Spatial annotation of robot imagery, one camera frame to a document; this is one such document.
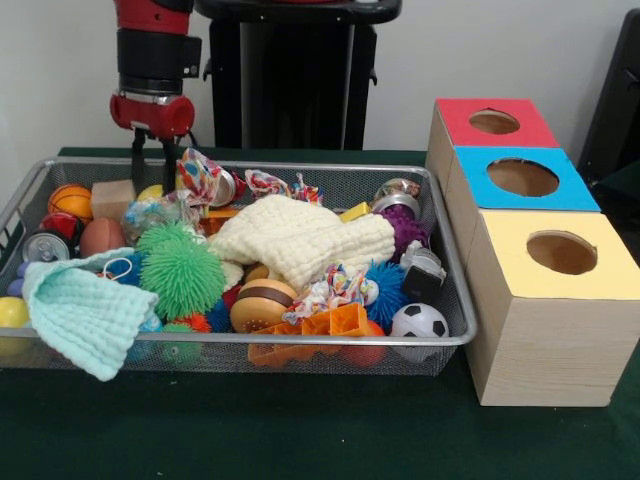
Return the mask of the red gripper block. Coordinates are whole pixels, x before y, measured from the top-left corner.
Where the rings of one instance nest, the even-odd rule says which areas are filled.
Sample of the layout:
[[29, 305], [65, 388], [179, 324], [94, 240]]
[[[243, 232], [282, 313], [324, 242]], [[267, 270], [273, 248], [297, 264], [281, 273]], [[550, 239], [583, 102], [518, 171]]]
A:
[[194, 124], [195, 108], [192, 102], [183, 95], [149, 96], [121, 92], [111, 96], [109, 108], [112, 119], [120, 128], [135, 129], [131, 145], [131, 178], [135, 192], [139, 193], [144, 184], [143, 149], [146, 132], [163, 139], [163, 194], [173, 192], [180, 141], [178, 136], [186, 135]]

